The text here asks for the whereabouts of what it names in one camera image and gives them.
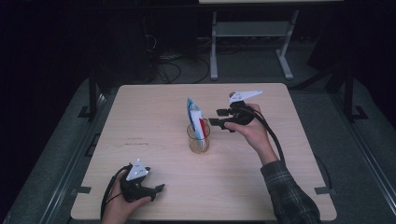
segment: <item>plaid shirt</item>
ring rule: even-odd
[[[261,168],[278,223],[321,223],[317,205],[303,192],[282,161]]]

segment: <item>person's left hand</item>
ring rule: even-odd
[[[117,180],[114,182],[113,188],[111,189],[111,192],[108,195],[107,198],[108,200],[112,199],[117,195],[118,196],[107,203],[102,218],[102,223],[104,224],[123,224],[126,222],[129,215],[131,215],[132,212],[134,212],[134,210],[136,210],[143,204],[151,201],[151,197],[149,196],[136,200],[132,203],[128,203],[125,201],[124,197],[121,194],[121,189],[120,189],[120,179],[122,178],[124,172],[121,172],[117,176]]]

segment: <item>white plastic part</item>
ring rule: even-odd
[[[262,94],[262,91],[236,91],[228,100],[228,103],[243,101],[255,95]]]
[[[133,179],[137,179],[139,177],[148,175],[149,171],[146,170],[146,166],[140,161],[140,159],[137,159],[137,161],[134,163],[134,166],[132,167],[131,171],[129,174],[126,176],[126,180],[130,181]]]

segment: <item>background table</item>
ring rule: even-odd
[[[256,152],[239,133],[211,127],[210,147],[204,154],[189,149],[187,97],[206,118],[228,108],[232,91],[263,90],[247,100],[259,104],[276,133],[286,164],[300,187],[315,201],[322,220],[335,219],[325,186],[289,92],[283,84],[202,84],[123,86],[119,89],[93,154],[71,215],[99,219],[106,186],[122,166],[141,159],[151,167],[143,185],[165,188],[153,203],[131,218],[142,220],[270,220],[270,196]]]

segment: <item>person's right hand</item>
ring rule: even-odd
[[[260,107],[258,105],[247,105],[261,113]],[[264,126],[262,126],[262,124],[257,119],[254,119],[247,125],[240,125],[233,122],[225,122],[224,126],[230,130],[239,132],[245,137],[247,142],[259,154],[262,165],[265,165],[271,161],[278,160],[268,139],[267,130],[265,130]]]

